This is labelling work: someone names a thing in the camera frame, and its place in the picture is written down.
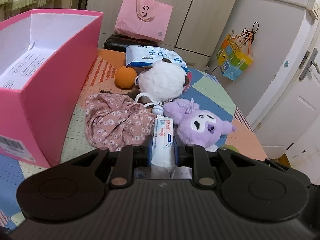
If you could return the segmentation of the pink cardboard box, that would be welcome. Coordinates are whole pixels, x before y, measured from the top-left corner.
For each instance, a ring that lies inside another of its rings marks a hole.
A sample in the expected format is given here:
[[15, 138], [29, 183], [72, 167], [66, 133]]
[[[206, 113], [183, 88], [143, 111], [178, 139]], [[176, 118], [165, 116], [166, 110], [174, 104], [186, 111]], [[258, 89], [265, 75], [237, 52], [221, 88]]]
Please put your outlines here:
[[22, 89], [1, 88], [1, 154], [46, 168], [60, 162], [102, 20], [97, 11], [32, 9], [1, 22], [1, 74], [33, 43], [55, 50]]

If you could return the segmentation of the white fluffy plush toy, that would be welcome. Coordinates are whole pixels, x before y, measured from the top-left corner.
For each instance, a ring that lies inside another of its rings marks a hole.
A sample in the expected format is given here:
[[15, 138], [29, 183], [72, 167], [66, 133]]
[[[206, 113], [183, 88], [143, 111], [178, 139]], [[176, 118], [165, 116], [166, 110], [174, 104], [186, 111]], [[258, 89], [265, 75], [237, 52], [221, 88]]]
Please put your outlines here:
[[178, 98], [189, 85], [190, 79], [182, 66], [163, 58], [148, 67], [137, 77], [140, 92], [153, 101], [166, 102]]

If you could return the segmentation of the pink paper bag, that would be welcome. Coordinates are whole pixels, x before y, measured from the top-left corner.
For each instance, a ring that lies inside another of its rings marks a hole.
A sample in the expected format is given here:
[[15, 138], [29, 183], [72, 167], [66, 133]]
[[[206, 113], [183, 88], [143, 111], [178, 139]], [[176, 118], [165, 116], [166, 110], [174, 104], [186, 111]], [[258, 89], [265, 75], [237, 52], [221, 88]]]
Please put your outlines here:
[[157, 0], [123, 0], [114, 32], [131, 38], [162, 42], [172, 6]]

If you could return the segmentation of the white tissue packet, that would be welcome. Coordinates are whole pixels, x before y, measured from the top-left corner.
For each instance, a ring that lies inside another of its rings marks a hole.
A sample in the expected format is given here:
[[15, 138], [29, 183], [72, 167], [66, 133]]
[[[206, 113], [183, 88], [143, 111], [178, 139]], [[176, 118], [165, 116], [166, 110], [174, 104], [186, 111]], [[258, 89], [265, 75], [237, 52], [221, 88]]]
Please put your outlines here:
[[158, 115], [151, 148], [151, 179], [170, 179], [174, 167], [173, 119]]

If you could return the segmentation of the black suitcase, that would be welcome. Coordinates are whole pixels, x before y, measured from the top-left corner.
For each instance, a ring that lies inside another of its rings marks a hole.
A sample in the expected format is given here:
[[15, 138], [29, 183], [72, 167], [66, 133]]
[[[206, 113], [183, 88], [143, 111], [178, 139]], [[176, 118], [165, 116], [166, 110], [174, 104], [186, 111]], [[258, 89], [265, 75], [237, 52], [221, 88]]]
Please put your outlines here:
[[124, 35], [111, 35], [104, 43], [103, 48], [107, 50], [114, 50], [118, 52], [125, 52], [128, 46], [151, 46], [157, 47], [158, 44], [154, 41], [140, 40]]

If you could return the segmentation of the purple plush toy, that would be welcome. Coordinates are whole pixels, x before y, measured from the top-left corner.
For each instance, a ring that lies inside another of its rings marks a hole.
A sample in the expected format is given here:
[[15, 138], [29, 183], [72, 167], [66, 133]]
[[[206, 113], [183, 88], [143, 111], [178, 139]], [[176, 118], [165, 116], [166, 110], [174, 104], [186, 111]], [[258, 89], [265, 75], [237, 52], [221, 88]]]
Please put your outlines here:
[[209, 148], [223, 136], [236, 131], [231, 122], [200, 109], [193, 99], [175, 99], [163, 105], [164, 115], [172, 118], [177, 126], [176, 133], [184, 144]]

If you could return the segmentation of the beige wardrobe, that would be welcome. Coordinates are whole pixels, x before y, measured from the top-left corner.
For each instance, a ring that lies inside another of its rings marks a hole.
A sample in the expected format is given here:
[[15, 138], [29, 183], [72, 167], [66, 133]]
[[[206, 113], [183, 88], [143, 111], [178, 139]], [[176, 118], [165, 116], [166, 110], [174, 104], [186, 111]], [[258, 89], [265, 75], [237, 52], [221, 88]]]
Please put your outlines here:
[[[160, 46], [174, 50], [189, 67], [203, 70], [212, 56], [236, 0], [158, 0], [172, 6]], [[100, 43], [114, 33], [123, 0], [87, 0], [86, 9], [104, 13]]]

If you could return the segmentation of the pink floral cloth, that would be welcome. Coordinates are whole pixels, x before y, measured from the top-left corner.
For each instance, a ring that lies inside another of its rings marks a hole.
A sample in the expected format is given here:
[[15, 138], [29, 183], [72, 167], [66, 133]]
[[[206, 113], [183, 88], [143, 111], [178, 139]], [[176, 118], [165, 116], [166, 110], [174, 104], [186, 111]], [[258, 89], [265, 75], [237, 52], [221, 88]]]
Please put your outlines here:
[[156, 116], [127, 95], [94, 93], [85, 102], [85, 136], [95, 148], [119, 151], [141, 145], [151, 134]]

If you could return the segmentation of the white clip with ball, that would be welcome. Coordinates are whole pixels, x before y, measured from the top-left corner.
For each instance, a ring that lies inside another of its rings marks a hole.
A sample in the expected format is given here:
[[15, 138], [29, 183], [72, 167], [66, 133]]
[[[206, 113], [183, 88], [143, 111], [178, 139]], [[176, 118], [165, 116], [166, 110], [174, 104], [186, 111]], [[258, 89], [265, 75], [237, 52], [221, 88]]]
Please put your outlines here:
[[164, 109], [162, 106], [162, 102], [161, 101], [156, 101], [153, 100], [151, 98], [151, 96], [149, 96], [148, 93], [139, 93], [136, 97], [135, 97], [135, 103], [137, 103], [139, 101], [139, 99], [142, 98], [147, 98], [149, 101], [147, 103], [143, 103], [144, 108], [148, 108], [148, 107], [152, 107], [151, 109], [151, 113], [153, 113], [154, 115], [161, 115], [163, 116], [164, 114]]

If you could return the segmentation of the white door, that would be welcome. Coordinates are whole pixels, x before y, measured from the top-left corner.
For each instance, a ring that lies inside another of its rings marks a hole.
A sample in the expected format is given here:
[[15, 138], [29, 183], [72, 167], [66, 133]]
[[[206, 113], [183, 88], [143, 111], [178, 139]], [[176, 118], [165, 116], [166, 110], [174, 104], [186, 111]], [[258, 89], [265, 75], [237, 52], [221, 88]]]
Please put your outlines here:
[[259, 61], [268, 77], [268, 87], [247, 116], [265, 153], [277, 158], [319, 115], [319, 74], [312, 71], [303, 81], [299, 77], [313, 52], [319, 62], [319, 20], [306, 13], [293, 37], [281, 34], [265, 58]]

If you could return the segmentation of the colourful gift bag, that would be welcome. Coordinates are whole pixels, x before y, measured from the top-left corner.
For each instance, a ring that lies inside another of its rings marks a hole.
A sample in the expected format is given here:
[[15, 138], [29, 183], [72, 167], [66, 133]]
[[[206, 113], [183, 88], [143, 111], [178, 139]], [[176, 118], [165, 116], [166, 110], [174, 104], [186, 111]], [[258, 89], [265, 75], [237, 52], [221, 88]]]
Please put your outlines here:
[[240, 34], [231, 31], [216, 53], [221, 74], [235, 81], [253, 62], [252, 44], [259, 29], [255, 21], [251, 29], [244, 28]]

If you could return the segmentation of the blue white wet wipes pack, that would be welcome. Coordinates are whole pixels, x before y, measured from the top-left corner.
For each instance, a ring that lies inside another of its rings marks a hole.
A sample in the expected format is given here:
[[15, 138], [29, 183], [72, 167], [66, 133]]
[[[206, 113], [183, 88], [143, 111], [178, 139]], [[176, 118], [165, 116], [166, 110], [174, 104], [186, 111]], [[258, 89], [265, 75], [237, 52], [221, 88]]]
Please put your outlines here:
[[187, 69], [183, 59], [174, 51], [152, 46], [128, 46], [125, 51], [125, 62], [131, 67], [145, 67], [163, 58]]

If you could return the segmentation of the orange ball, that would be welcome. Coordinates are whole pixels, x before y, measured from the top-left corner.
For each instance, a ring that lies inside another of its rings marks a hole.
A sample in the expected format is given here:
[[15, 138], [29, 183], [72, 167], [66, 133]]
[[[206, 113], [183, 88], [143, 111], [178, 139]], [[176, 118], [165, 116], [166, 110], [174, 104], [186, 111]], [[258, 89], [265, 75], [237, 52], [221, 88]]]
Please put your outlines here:
[[136, 77], [137, 72], [133, 68], [122, 66], [116, 71], [114, 81], [118, 87], [129, 89], [134, 86]]

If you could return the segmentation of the paper sheet in box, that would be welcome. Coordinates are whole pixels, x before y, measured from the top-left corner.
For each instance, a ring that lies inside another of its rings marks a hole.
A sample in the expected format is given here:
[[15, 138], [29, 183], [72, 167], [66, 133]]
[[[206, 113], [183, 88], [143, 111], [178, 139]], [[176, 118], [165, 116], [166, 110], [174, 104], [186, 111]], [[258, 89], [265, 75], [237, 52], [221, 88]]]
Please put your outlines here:
[[54, 52], [54, 49], [39, 48], [33, 43], [27, 52], [1, 74], [1, 88], [22, 89]]

